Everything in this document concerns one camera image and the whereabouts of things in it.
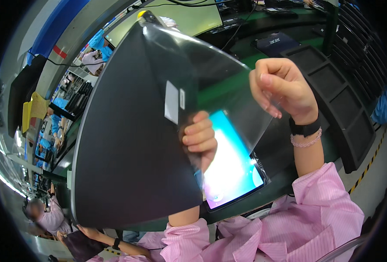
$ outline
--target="pink beaded bracelet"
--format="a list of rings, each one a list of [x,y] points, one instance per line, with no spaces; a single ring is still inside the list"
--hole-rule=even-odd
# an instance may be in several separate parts
[[[316,137],[313,141],[308,142],[308,143],[305,143],[305,144],[296,143],[296,142],[294,141],[294,138],[293,138],[292,134],[291,134],[291,144],[292,144],[293,146],[296,146],[296,147],[299,147],[299,148],[305,148],[305,147],[307,147],[307,146],[311,146],[311,145],[313,145],[314,143],[316,143],[316,141],[319,140],[320,137],[322,136],[322,128],[320,127],[319,130],[317,130],[317,132],[318,132],[317,137]]]

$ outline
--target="black wristband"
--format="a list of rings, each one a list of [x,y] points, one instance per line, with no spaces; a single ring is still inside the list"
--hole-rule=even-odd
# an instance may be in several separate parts
[[[319,117],[317,117],[316,121],[307,125],[296,125],[294,122],[294,119],[290,117],[290,129],[291,129],[292,135],[300,134],[300,135],[304,135],[304,137],[307,137],[309,135],[316,133],[317,130],[319,130],[319,128],[320,128]]]
[[[119,249],[119,243],[120,243],[119,238],[115,238],[115,242],[114,242],[114,244],[113,244],[113,246],[112,246],[112,249],[114,249],[114,250],[120,250],[120,249]]]

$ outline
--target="red stripe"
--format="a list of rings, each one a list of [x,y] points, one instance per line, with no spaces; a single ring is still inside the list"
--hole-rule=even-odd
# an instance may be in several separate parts
[[[67,57],[67,54],[65,52],[62,52],[60,50],[59,47],[57,47],[56,45],[54,46],[54,52],[57,53],[60,57],[62,57],[63,59],[65,59]]]

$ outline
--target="yellow basket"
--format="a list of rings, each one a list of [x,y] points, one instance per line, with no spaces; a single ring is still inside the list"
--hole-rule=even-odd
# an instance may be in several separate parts
[[[37,92],[33,92],[30,102],[23,103],[23,122],[21,132],[29,129],[30,119],[37,117],[44,119],[48,110],[49,100],[44,99]]]

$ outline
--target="pink shirt sleeve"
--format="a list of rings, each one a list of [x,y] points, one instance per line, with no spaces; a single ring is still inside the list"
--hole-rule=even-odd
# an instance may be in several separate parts
[[[64,213],[60,207],[57,197],[52,196],[50,201],[51,212],[44,213],[42,219],[39,221],[49,232],[57,231],[62,221],[64,220]]]
[[[207,221],[200,218],[193,224],[175,227],[168,223],[161,241],[167,245],[160,252],[166,261],[202,261],[200,254],[209,245]]]
[[[322,226],[332,227],[336,247],[361,234],[364,213],[352,202],[334,163],[299,177],[292,188],[297,204],[321,207]]]
[[[92,257],[91,259],[87,260],[87,262],[103,262],[103,258],[99,255],[96,255]],[[118,257],[113,257],[105,262],[151,262],[146,256],[143,255],[136,255],[136,256],[128,256],[128,255],[122,255]]]

